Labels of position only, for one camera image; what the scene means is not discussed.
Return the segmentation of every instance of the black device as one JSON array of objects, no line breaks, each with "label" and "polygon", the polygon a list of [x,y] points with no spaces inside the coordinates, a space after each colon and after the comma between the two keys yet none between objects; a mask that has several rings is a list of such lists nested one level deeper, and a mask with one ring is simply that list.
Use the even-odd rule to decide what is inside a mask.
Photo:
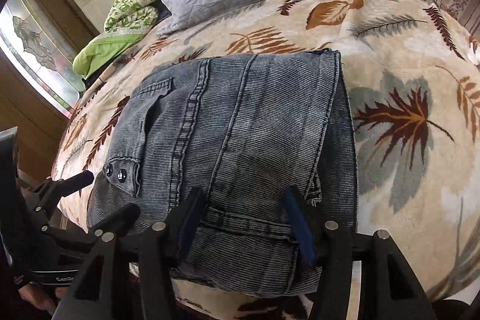
[{"label": "black device", "polygon": [[[140,210],[128,204],[88,234],[49,226],[61,197],[93,182],[89,171],[61,181],[48,179],[23,199],[16,188],[16,129],[0,132],[0,230],[15,269],[45,286],[70,286],[54,320],[131,320],[129,263],[140,271],[141,317],[179,318],[170,279],[189,252],[205,209],[205,196],[192,188],[163,222],[128,235]],[[341,229],[319,209],[306,205],[296,187],[284,204],[300,250],[322,273],[310,320],[343,320],[350,298],[352,262],[362,262],[358,320],[436,320],[437,314],[407,260],[387,231],[362,235]],[[480,295],[451,320],[480,319]]]}]

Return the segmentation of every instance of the blanket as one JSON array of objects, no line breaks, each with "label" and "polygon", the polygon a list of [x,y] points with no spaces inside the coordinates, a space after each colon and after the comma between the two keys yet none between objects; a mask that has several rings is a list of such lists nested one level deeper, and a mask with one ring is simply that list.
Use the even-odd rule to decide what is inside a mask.
[{"label": "blanket", "polygon": [[76,55],[74,71],[87,79],[107,61],[140,41],[157,21],[157,9],[148,6],[154,1],[116,0],[105,21],[105,32]]},{"label": "blanket", "polygon": [[[267,0],[169,37],[155,34],[162,24],[78,102],[54,179],[102,169],[131,92],[159,64],[330,47],[342,53],[357,132],[358,231],[387,229],[432,300],[480,275],[480,52],[432,0]],[[83,229],[90,191],[59,205]],[[306,319],[311,308],[304,296],[258,299],[187,281],[174,285],[183,305],[217,319]],[[351,295],[354,319],[358,268]]]}]

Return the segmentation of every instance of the decorative glass panel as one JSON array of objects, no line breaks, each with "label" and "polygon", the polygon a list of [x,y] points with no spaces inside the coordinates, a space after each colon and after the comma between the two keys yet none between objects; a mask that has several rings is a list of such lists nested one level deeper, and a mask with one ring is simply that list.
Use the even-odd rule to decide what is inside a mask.
[{"label": "decorative glass panel", "polygon": [[71,65],[76,53],[34,0],[7,1],[0,12],[0,47],[42,96],[71,116],[85,91]]}]

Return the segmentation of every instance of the silver rivet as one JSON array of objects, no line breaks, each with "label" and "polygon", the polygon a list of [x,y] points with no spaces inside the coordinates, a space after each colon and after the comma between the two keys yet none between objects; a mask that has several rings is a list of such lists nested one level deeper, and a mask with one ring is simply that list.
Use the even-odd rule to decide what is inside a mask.
[{"label": "silver rivet", "polygon": [[379,238],[383,240],[388,239],[390,237],[390,233],[388,233],[388,231],[386,231],[385,229],[379,229],[377,231],[377,235]]},{"label": "silver rivet", "polygon": [[112,234],[111,232],[107,232],[107,233],[103,234],[102,240],[105,243],[108,243],[109,241],[112,241],[114,237],[115,237],[114,234]]},{"label": "silver rivet", "polygon": [[152,229],[157,232],[163,231],[166,227],[167,225],[163,221],[158,221],[152,225]]},{"label": "silver rivet", "polygon": [[325,223],[325,228],[334,231],[335,229],[338,229],[338,224],[335,221],[330,220]]}]

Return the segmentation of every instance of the black button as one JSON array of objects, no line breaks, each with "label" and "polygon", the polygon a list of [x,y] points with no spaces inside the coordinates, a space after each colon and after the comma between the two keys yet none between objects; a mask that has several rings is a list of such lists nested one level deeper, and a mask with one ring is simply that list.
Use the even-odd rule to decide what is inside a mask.
[{"label": "black button", "polygon": [[127,180],[127,170],[125,170],[124,168],[122,168],[119,172],[118,172],[118,175],[117,175],[117,178],[118,180],[123,183]]},{"label": "black button", "polygon": [[112,163],[109,163],[109,165],[106,167],[106,176],[111,176],[113,174],[113,165]]}]

